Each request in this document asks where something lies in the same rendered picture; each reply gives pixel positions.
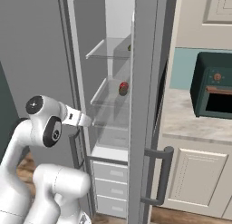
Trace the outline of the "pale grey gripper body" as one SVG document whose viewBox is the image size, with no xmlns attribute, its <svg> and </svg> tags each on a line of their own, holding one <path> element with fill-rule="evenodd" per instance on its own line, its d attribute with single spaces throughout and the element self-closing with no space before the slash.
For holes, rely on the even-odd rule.
<svg viewBox="0 0 232 224">
<path fill-rule="evenodd" d="M 92 125 L 92 118 L 84 113 L 81 113 L 78 125 L 82 127 L 89 127 Z"/>
</svg>

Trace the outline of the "glass fridge shelf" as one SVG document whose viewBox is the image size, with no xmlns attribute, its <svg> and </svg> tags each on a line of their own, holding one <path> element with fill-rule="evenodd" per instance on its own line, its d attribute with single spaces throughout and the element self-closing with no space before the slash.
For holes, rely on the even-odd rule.
<svg viewBox="0 0 232 224">
<path fill-rule="evenodd" d="M 93 47 L 85 56 L 89 58 L 100 59 L 128 59 L 131 57 L 131 52 L 128 51 L 128 46 L 131 44 L 131 37 L 112 38 L 107 37 L 101 40 Z"/>
<path fill-rule="evenodd" d="M 91 105 L 109 105 L 128 107 L 130 102 L 130 95 L 125 96 L 119 94 L 120 81 L 112 78 L 105 78 L 97 92 L 91 99 Z"/>
</svg>

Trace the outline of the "red round fruit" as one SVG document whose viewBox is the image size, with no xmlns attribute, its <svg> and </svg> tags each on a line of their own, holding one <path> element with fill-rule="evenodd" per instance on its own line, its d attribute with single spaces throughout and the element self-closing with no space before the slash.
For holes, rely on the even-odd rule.
<svg viewBox="0 0 232 224">
<path fill-rule="evenodd" d="M 120 83 L 119 86 L 119 95 L 125 96 L 128 93 L 129 90 L 129 84 L 127 82 Z"/>
</svg>

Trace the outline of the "pale grey fridge drawer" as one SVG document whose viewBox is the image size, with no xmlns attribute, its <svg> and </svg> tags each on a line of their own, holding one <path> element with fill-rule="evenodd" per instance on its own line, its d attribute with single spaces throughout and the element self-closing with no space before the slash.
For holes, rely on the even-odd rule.
<svg viewBox="0 0 232 224">
<path fill-rule="evenodd" d="M 127 199 L 127 184 L 113 180 L 95 180 L 96 192 L 98 195 L 115 199 Z"/>
<path fill-rule="evenodd" d="M 102 161 L 93 162 L 94 176 L 98 179 L 127 182 L 128 167 Z"/>
<path fill-rule="evenodd" d="M 105 196 L 97 196 L 98 209 L 101 214 L 125 219 L 127 217 L 127 201 Z"/>
</svg>

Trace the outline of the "grey fridge door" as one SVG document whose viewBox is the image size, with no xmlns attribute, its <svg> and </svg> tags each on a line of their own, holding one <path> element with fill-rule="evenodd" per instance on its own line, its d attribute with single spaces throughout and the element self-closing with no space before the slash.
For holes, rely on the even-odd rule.
<svg viewBox="0 0 232 224">
<path fill-rule="evenodd" d="M 145 155 L 158 148 L 160 117 L 177 0 L 135 0 L 131 30 L 130 133 L 127 224 L 149 224 L 162 159 Z"/>
</svg>

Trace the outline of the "grey fridge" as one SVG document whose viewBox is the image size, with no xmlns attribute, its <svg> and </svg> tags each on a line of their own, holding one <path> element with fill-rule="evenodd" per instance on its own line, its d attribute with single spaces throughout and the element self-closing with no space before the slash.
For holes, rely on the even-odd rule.
<svg viewBox="0 0 232 224">
<path fill-rule="evenodd" d="M 130 36 L 135 0 L 0 0 L 0 70 L 12 97 L 0 100 L 0 123 L 15 125 L 28 116 L 25 106 L 44 95 L 92 118 L 89 127 L 64 125 L 51 148 L 24 148 L 17 176 L 36 194 L 34 171 L 41 164 L 74 168 L 69 136 L 80 130 L 84 164 L 90 176 L 80 207 L 92 220 L 99 213 L 93 162 L 128 167 L 130 103 L 128 107 L 91 105 L 105 78 L 131 84 L 131 44 L 128 59 L 86 59 L 101 40 Z"/>
</svg>

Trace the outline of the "cream base cupboard door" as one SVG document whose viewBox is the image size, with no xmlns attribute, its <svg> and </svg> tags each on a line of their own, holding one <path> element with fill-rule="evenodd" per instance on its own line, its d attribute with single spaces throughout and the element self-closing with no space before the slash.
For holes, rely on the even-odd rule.
<svg viewBox="0 0 232 224">
<path fill-rule="evenodd" d="M 227 161 L 224 153 L 180 148 L 169 199 L 206 207 Z"/>
</svg>

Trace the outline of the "dark green toaster oven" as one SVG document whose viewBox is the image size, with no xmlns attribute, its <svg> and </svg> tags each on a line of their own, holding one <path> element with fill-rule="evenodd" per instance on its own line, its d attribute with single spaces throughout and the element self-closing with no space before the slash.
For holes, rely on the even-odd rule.
<svg viewBox="0 0 232 224">
<path fill-rule="evenodd" d="M 232 119 L 232 54 L 198 53 L 190 97 L 197 117 Z"/>
</svg>

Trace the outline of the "cream wall cupboard door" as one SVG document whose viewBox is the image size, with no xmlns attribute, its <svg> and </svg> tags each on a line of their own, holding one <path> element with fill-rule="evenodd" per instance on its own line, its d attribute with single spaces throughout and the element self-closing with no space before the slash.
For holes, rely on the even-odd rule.
<svg viewBox="0 0 232 224">
<path fill-rule="evenodd" d="M 204 24 L 232 24 L 232 0 L 207 0 Z"/>
</svg>

